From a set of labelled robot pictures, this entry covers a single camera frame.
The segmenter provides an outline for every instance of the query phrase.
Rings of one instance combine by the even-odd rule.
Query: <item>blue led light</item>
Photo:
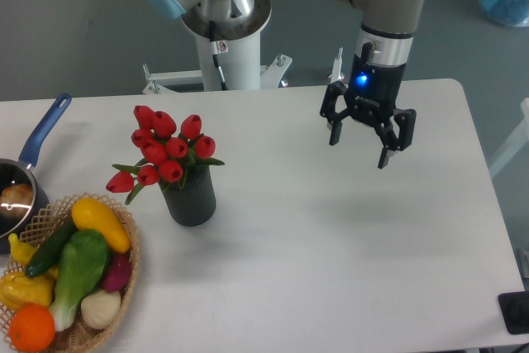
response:
[[[365,74],[359,74],[357,77],[356,77],[356,85],[359,86],[359,87],[365,87],[365,85],[367,84],[368,82],[368,77],[365,75]]]

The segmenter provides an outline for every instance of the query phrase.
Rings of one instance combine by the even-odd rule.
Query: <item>blue pan handle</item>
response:
[[[18,156],[19,160],[28,163],[33,167],[36,166],[36,162],[39,159],[39,153],[41,152],[42,142],[44,142],[48,133],[60,119],[71,102],[72,96],[69,94],[63,93],[57,97],[55,102],[51,105],[51,108],[44,117],[42,117],[42,120],[27,139],[20,156]]]

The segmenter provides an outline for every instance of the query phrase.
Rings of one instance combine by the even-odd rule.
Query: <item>yellow bell pepper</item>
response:
[[[11,272],[0,278],[0,301],[15,312],[29,303],[49,307],[54,286],[45,275],[29,279],[24,272]]]
[[[26,266],[33,254],[35,254],[36,247],[20,241],[16,233],[10,234],[8,239],[9,245],[11,246],[11,256],[20,265]],[[57,277],[59,277],[59,268],[57,266],[53,266],[46,272],[46,274],[53,280],[57,280]]]

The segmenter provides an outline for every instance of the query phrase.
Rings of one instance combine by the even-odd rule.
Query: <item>black cable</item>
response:
[[[523,345],[519,346],[517,349],[515,349],[511,353],[520,353],[521,351],[524,351],[526,347],[528,346],[529,346],[529,343],[524,343]]]
[[[209,22],[209,42],[213,43],[215,41],[215,22],[210,21]],[[228,86],[226,85],[226,80],[224,79],[224,73],[222,72],[222,68],[218,63],[218,57],[217,54],[213,54],[213,63],[215,64],[215,68],[218,70],[218,76],[221,81],[221,90],[227,91]]]

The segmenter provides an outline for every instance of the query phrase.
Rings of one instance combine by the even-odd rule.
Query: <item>yellow squash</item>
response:
[[[24,272],[11,272],[0,278],[0,301],[14,312],[29,303],[49,307],[54,286],[54,281],[45,275],[29,279]]]
[[[95,198],[80,198],[72,206],[72,219],[80,230],[100,232],[108,246],[122,254],[131,248],[131,238],[114,211]]]
[[[11,246],[11,256],[20,265],[26,266],[33,254],[35,254],[36,247],[20,241],[16,233],[10,234],[8,239],[9,245]],[[46,272],[46,274],[53,280],[57,280],[57,277],[59,276],[59,268],[57,266],[53,266]]]

